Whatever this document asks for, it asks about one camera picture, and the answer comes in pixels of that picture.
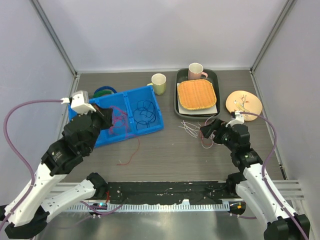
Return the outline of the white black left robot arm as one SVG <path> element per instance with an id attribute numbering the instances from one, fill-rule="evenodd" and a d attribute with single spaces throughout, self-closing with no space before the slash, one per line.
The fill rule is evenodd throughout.
<path id="1" fill-rule="evenodd" d="M 64 126 L 62 137 L 49 146 L 37 170 L 31 172 L 29 183 L 10 204 L 0 207 L 0 227 L 9 239 L 33 238 L 73 204 L 106 196 L 108 183 L 92 172 L 71 190 L 47 198 L 53 187 L 92 153 L 101 131 L 113 125 L 112 108 L 101 108 L 95 103 L 92 107 Z"/>

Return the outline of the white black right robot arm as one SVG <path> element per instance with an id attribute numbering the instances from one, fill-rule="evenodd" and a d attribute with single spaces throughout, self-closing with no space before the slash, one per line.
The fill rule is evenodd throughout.
<path id="1" fill-rule="evenodd" d="M 204 138 L 213 135 L 213 142 L 230 150 L 232 163 L 238 168 L 226 181 L 226 193 L 240 197 L 252 210 L 264 228 L 266 240 L 307 240 L 310 221 L 305 214 L 298 214 L 272 182 L 265 162 L 251 148 L 248 127 L 215 119 L 202 126 Z"/>

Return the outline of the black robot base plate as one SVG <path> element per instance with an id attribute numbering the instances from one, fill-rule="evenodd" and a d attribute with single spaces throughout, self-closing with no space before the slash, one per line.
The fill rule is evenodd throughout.
<path id="1" fill-rule="evenodd" d="M 109 182 L 108 189 L 90 200 L 109 200 L 111 204 L 191 205 L 221 204 L 222 200 L 240 199 L 224 181 L 140 181 Z"/>

